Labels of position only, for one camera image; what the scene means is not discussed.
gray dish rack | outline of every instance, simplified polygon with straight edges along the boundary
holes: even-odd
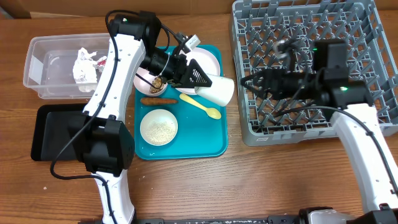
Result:
[[[274,118],[284,100],[260,99],[239,84],[264,68],[282,68],[273,43],[296,38],[295,71],[310,72],[315,40],[340,38],[349,44],[347,65],[353,80],[366,82],[377,108],[383,135],[398,132],[398,71],[373,0],[238,0],[233,4],[231,49],[238,78],[238,105],[243,141],[248,146],[290,144],[336,137],[321,110]],[[305,105],[295,100],[289,108]]]

spoon handle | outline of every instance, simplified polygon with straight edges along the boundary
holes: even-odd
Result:
[[[196,106],[196,107],[198,107],[198,108],[200,108],[200,109],[202,109],[204,111],[207,110],[206,107],[204,107],[203,105],[201,105],[200,103],[198,103],[196,100],[192,99],[190,96],[186,95],[185,93],[181,93],[180,94],[180,99],[185,101],[185,102],[187,102],[187,103],[190,103],[193,106]]]

brown sausage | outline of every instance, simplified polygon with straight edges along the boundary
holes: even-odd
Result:
[[[156,106],[156,105],[169,105],[176,104],[178,101],[175,99],[166,99],[158,97],[143,97],[141,98],[141,103],[146,106]]]

clear plastic bin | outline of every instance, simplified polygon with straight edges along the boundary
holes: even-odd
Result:
[[[93,60],[107,56],[109,34],[33,38],[25,61],[24,86],[35,90],[42,99],[90,98],[94,90],[80,91],[79,86],[97,86],[97,83],[77,84],[73,78],[73,65],[82,47],[89,53],[97,51]]]

teal placemat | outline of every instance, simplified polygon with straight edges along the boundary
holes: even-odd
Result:
[[[221,53],[213,45],[199,45],[198,47],[210,51],[220,64],[221,76],[223,66]],[[134,139],[136,142],[136,154],[145,160],[159,159],[186,159],[196,157],[215,157],[222,155],[228,147],[228,130],[226,122],[226,108],[218,106],[200,96],[191,96],[203,106],[216,108],[221,113],[221,119],[215,120],[207,114],[180,99],[180,92],[170,85],[160,95],[161,98],[178,100],[175,105],[144,106],[140,99],[144,94],[136,90],[135,115],[134,115]],[[152,146],[143,140],[139,127],[143,117],[150,111],[165,109],[174,114],[178,122],[177,135],[172,142],[164,146]]]

